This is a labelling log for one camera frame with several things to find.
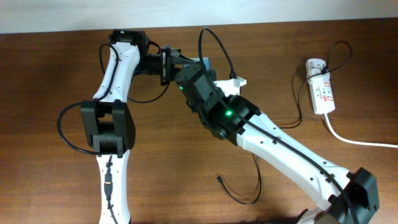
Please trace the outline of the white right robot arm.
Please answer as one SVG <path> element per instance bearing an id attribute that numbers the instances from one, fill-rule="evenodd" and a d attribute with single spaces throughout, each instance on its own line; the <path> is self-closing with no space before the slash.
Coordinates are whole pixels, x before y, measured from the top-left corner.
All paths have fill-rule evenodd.
<path id="1" fill-rule="evenodd" d="M 175 82 L 214 137 L 264 159 L 311 198 L 316 207 L 297 223 L 369 223 L 378 211 L 377 182 L 368 170 L 352 173 L 315 154 L 247 99 L 225 96 L 199 64 L 182 69 Z"/>

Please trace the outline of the blue smartphone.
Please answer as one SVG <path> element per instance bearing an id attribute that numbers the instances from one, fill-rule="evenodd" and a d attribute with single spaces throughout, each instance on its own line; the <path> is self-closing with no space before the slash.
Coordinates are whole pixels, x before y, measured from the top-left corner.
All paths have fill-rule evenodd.
<path id="1" fill-rule="evenodd" d="M 200 63 L 200 59 L 198 57 L 190 58 L 190 60 L 194 61 L 196 64 L 199 64 L 199 65 L 201 64 Z M 204 63 L 204 65 L 205 65 L 207 70 L 209 70 L 211 68 L 210 59 L 208 57 L 204 57 L 203 58 L 203 63 Z M 190 66 L 190 64 L 184 64 L 183 68 L 188 68 L 189 66 Z"/>

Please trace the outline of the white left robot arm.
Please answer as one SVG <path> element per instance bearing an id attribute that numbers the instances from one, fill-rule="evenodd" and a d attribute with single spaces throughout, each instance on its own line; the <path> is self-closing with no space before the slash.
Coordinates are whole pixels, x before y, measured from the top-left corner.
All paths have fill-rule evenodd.
<path id="1" fill-rule="evenodd" d="M 110 61 L 103 81 L 91 101 L 80 111 L 88 145 L 93 148 L 101 179 L 100 223 L 130 223 L 127 203 L 127 163 L 136 128 L 127 106 L 130 84 L 138 73 L 159 75 L 168 85 L 180 65 L 196 63 L 179 49 L 164 46 L 157 54 L 142 30 L 115 29 L 109 35 Z"/>

